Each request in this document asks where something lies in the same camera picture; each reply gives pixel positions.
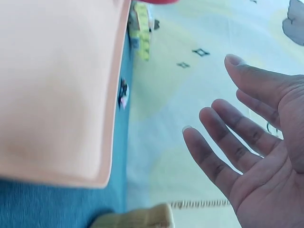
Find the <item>cartoon print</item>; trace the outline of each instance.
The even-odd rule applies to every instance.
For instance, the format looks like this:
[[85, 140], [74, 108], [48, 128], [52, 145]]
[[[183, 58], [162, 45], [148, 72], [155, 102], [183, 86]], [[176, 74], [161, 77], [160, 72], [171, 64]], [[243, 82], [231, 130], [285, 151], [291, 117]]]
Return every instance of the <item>cartoon print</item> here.
[[304, 46], [304, 3], [290, 0], [287, 18], [283, 21], [283, 32], [293, 42]]

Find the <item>blue carpet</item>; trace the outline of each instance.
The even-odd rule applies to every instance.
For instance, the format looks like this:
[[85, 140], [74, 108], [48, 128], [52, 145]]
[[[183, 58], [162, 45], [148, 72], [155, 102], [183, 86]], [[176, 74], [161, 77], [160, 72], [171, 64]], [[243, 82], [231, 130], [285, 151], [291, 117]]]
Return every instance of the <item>blue carpet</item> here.
[[[126, 36], [121, 77], [131, 85], [133, 54]], [[103, 190], [56, 188], [0, 180], [1, 228], [86, 228], [96, 216], [125, 211], [129, 109], [116, 110], [113, 166]]]

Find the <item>small figure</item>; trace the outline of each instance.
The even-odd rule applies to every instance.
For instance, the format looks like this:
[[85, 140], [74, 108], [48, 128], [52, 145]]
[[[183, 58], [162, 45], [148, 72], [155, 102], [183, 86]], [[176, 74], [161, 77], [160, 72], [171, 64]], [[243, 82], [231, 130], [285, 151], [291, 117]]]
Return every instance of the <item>small figure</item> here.
[[119, 89], [119, 96], [118, 96], [118, 107], [120, 109], [121, 105], [123, 109], [127, 106], [129, 100], [129, 86], [125, 79], [120, 80], [120, 89]]

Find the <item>palm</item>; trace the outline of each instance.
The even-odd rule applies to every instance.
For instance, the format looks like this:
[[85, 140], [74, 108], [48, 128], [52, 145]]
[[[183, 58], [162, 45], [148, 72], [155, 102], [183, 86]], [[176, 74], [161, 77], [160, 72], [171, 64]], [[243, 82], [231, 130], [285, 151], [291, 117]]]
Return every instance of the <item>palm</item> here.
[[[233, 66], [227, 60], [225, 64], [240, 89], [238, 99], [282, 130], [284, 140], [265, 132], [228, 102], [216, 100], [212, 108], [201, 110], [200, 120], [243, 175], [220, 160], [193, 128], [184, 131], [187, 147], [229, 199], [242, 227], [303, 227], [304, 80], [301, 76]], [[252, 154], [227, 126], [264, 158]]]

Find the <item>beige object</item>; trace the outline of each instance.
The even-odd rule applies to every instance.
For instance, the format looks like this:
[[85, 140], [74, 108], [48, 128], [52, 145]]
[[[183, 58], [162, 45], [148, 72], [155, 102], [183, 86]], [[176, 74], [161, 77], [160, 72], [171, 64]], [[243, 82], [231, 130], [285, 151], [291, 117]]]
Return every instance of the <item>beige object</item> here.
[[107, 185], [130, 3], [1, 2], [1, 176]]
[[90, 228], [174, 228], [174, 223], [171, 207], [161, 204], [151, 209], [100, 216]]

